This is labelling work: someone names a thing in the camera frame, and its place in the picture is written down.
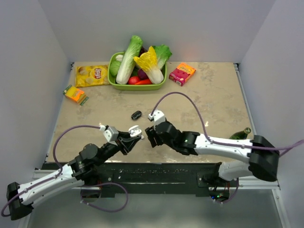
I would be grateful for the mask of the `black earbud charging case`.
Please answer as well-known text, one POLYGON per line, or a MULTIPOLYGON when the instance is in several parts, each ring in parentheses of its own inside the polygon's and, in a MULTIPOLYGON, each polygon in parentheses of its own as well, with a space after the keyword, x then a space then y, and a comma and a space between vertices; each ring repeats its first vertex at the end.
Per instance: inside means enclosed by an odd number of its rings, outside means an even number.
POLYGON ((136 121, 136 120, 138 120, 141 116, 142 116, 142 112, 138 110, 138 111, 134 112, 134 113, 131 115, 131 119, 132 119, 133 121, 136 121))

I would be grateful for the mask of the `white earbud charging case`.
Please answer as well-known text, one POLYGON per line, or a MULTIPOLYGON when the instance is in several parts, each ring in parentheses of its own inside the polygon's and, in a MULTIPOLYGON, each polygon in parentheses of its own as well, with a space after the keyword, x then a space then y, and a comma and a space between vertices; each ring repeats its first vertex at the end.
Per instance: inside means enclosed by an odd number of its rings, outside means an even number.
POLYGON ((134 125, 131 128, 129 128, 128 133, 131 138, 134 138, 137 136, 139 136, 139 137, 142 136, 142 130, 140 129, 140 127, 138 125, 134 125))

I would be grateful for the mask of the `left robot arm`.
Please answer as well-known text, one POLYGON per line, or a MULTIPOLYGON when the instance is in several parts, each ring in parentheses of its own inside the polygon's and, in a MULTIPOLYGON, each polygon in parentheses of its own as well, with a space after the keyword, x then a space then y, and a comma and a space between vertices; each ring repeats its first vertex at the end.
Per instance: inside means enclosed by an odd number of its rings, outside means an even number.
POLYGON ((127 155, 141 140, 142 131, 129 130, 121 132, 106 130, 104 136, 107 139, 102 147, 95 144, 87 144, 83 150, 70 162, 60 165, 58 170, 37 180, 25 184, 13 182, 7 187, 7 214, 11 220, 18 220, 29 215, 34 209, 34 203, 46 199, 60 190, 78 187, 84 183, 94 186, 98 182, 98 174, 95 168, 104 164, 108 159, 121 152, 127 155))

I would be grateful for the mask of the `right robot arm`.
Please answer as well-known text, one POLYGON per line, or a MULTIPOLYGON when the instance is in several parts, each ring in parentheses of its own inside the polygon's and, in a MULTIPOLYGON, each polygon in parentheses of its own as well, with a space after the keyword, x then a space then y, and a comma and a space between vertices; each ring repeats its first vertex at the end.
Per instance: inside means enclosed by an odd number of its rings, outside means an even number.
POLYGON ((223 162, 213 174, 205 177, 221 187, 228 181, 240 177, 254 176, 262 181, 277 180, 279 151, 263 136, 256 135, 252 140, 210 140, 198 132, 176 129, 168 121, 145 129, 152 147, 167 145, 183 155, 216 155, 233 159, 223 162))

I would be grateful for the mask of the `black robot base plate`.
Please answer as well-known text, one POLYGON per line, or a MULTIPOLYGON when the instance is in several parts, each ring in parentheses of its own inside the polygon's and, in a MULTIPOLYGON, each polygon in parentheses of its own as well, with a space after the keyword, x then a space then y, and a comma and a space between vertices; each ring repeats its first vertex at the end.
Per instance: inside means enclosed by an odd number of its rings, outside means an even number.
POLYGON ((237 186, 216 177, 218 163, 117 163, 108 162, 95 169, 97 183, 115 182, 122 185, 104 186, 93 196, 113 198, 125 191, 129 194, 187 194, 214 197, 237 186))

